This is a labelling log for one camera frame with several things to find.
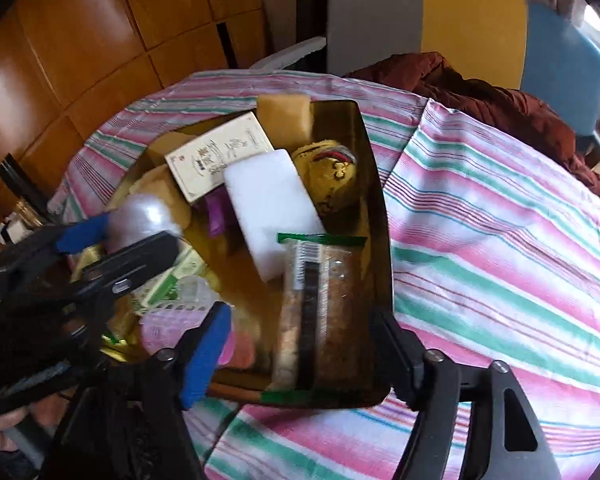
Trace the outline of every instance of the blue panel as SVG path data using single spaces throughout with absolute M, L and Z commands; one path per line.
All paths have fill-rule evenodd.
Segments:
M 577 135 L 590 135 L 600 115 L 600 51 L 541 4 L 528 4 L 522 91 L 547 104 Z

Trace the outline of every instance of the white rectangular object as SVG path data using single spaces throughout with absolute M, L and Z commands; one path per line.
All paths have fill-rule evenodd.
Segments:
M 278 233 L 322 234 L 314 203 L 286 150 L 252 156 L 224 171 L 224 182 L 263 282 L 284 273 Z
M 272 151 L 262 126 L 249 112 L 196 137 L 165 159 L 191 204 L 224 183 L 224 170 L 230 164 Z

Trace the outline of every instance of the chair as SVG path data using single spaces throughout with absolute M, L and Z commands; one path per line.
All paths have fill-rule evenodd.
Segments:
M 551 9 L 526 0 L 326 1 L 324 36 L 252 68 L 288 68 L 326 50 L 326 72 L 343 76 L 392 54 L 437 50 L 465 78 L 541 98 L 579 150 L 600 149 L 600 51 Z

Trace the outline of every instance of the tablecloth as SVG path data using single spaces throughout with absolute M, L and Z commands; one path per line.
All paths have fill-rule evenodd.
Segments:
M 373 83 L 197 73 L 103 124 L 50 207 L 67 221 L 101 212 L 159 134 L 272 92 L 358 102 L 384 189 L 398 322 L 457 362 L 509 363 L 563 478 L 588 478 L 600 462 L 600 200 L 512 137 Z M 459 475 L 469 415 L 462 404 L 445 479 Z M 391 478 L 414 420 L 393 394 L 360 410 L 204 399 L 186 413 L 211 479 Z

